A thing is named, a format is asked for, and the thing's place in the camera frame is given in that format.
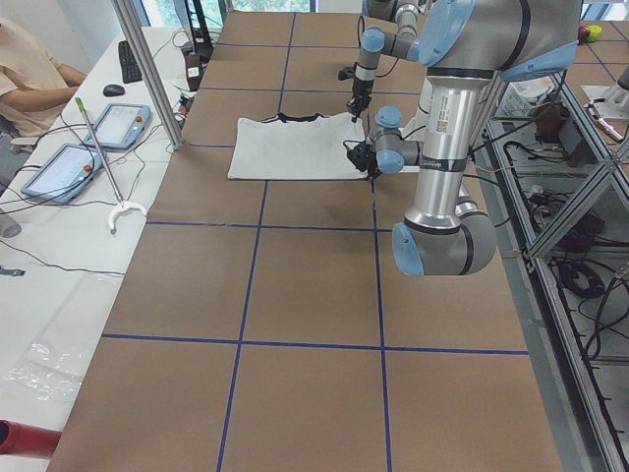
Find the window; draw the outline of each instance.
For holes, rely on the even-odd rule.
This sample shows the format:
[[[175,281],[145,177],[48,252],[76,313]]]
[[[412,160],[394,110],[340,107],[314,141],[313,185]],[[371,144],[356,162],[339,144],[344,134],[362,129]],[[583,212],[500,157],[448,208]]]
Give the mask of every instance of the window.
[[[627,1],[584,3],[581,20],[589,21],[620,21],[629,14]]]
[[[221,7],[224,0],[201,0],[203,14],[209,28],[221,28]],[[244,12],[313,12],[315,0],[233,0],[234,9]],[[179,27],[173,0],[143,0],[144,10],[154,27]]]

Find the table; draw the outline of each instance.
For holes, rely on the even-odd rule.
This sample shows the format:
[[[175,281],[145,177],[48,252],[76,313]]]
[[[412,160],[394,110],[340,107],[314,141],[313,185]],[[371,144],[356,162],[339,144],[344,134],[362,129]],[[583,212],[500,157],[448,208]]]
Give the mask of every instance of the table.
[[[226,179],[238,117],[344,111],[356,21],[228,16],[50,472],[560,469],[499,256],[395,267],[415,176]],[[372,110],[409,117],[423,74]]]
[[[171,103],[175,104],[180,95],[179,89],[187,89],[184,60],[182,54],[171,42],[175,29],[145,29],[144,34]],[[101,93],[107,84],[122,84],[118,63],[117,37],[102,58],[89,73],[86,81],[77,92],[87,108],[92,120],[108,102],[128,102],[151,104],[143,82],[124,85],[126,94],[107,98]],[[180,43],[181,37],[175,38]],[[147,124],[147,131],[160,123],[154,112]],[[77,105],[72,100],[64,109],[63,118],[67,123],[83,123]],[[58,119],[53,128],[63,126]],[[85,128],[78,129],[80,136]],[[40,165],[64,143],[76,143],[72,133],[51,134],[38,144],[27,165]],[[133,191],[132,200],[146,207],[153,203],[170,159],[171,147],[162,128],[157,128],[145,144],[138,148],[138,155],[145,161],[145,169]],[[110,160],[120,154],[109,153]],[[113,164],[113,172],[125,196],[131,191],[134,179],[143,164],[140,157],[130,154],[126,161]],[[27,181],[30,172],[23,171],[14,180],[11,189],[19,191]],[[7,210],[25,208],[16,200],[11,191],[5,192],[0,201]],[[113,191],[104,173],[79,195],[74,204],[93,201],[115,202]],[[22,233],[8,240],[12,246],[27,250],[51,264],[64,267],[86,267],[96,270],[125,272],[136,248],[144,227],[144,217],[139,212],[126,213],[117,220],[118,232],[109,234],[107,215],[111,206],[37,206],[13,213],[22,225]],[[85,272],[64,272],[56,268],[40,265],[27,255],[0,245],[0,264],[4,267],[19,267],[27,271],[23,277],[2,277],[0,299],[0,373],[4,375],[12,366],[22,365],[21,359],[30,345],[45,336],[53,341],[48,347],[69,355],[64,362],[71,369],[83,374],[107,319],[111,305],[120,288],[122,277]],[[54,326],[63,332],[52,331]],[[63,429],[74,400],[37,400],[33,391],[21,386],[2,385],[0,418],[33,424],[44,428]],[[2,456],[0,471],[42,471],[47,461]]]

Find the keyboard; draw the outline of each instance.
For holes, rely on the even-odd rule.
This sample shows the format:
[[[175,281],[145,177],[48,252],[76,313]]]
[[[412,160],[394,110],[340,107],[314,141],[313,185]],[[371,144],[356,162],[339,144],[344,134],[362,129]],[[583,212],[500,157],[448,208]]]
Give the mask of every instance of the keyboard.
[[[123,84],[130,84],[131,82],[139,82],[142,80],[142,72],[131,50],[129,41],[122,40],[118,43],[118,59],[120,59]]]

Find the white desk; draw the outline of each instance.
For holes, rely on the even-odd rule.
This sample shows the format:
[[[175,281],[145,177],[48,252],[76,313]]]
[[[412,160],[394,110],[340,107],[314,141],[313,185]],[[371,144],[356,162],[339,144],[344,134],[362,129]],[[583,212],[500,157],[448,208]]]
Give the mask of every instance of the white desk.
[[[157,51],[154,60],[160,72],[166,93],[174,105],[180,95],[177,88],[188,89],[181,52],[171,43],[174,29],[146,29],[145,37],[151,51]],[[124,85],[126,94],[107,98],[102,89],[107,84],[122,84],[118,63],[117,37],[102,58],[94,66],[77,96],[83,99],[87,112],[95,120],[108,102],[144,103],[151,106],[152,117],[146,131],[160,123],[154,112],[150,96],[143,82]],[[178,35],[176,43],[183,37]],[[83,123],[76,103],[71,102],[63,112],[69,124]],[[53,128],[63,126],[60,119]],[[79,136],[86,130],[79,129]],[[69,131],[46,136],[29,158],[27,164],[39,165],[64,143],[76,143],[77,138]],[[163,128],[159,128],[138,148],[138,154],[146,162],[138,186],[130,200],[146,208],[152,205],[170,159],[172,147]],[[109,153],[110,160],[120,154]],[[124,163],[113,164],[113,173],[127,197],[142,163],[130,154]],[[11,188],[19,191],[31,172],[18,174]],[[17,199],[6,191],[0,200],[5,211],[28,207],[29,204],[11,203]],[[101,172],[87,186],[73,204],[92,201],[114,203],[115,198],[106,175]],[[117,219],[117,234],[112,236],[107,228],[107,216],[112,206],[36,206],[13,213],[22,225],[22,233],[15,238],[2,241],[27,250],[50,264],[64,267],[85,267],[94,270],[124,272],[131,260],[143,230],[145,219],[138,212],[124,213]],[[12,366],[22,362],[34,340],[43,334],[52,338],[61,354],[71,353],[68,347],[83,352],[76,372],[85,373],[102,327],[116,298],[121,276],[66,272],[43,266],[31,257],[0,245],[0,265],[6,268],[21,268],[27,273],[22,277],[0,278],[0,377]],[[51,323],[59,330],[52,332]],[[72,409],[74,400],[40,400],[37,393],[21,385],[0,383],[0,418],[33,424],[43,428],[62,430]],[[43,471],[48,461],[14,456],[0,456],[0,472]]]

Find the label sticker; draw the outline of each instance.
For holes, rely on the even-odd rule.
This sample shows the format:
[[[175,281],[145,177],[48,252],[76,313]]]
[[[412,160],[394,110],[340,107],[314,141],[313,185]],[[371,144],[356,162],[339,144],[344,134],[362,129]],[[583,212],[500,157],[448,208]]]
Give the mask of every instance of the label sticker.
[[[454,134],[454,120],[459,111],[461,95],[439,93],[432,97],[429,131],[441,135]]]

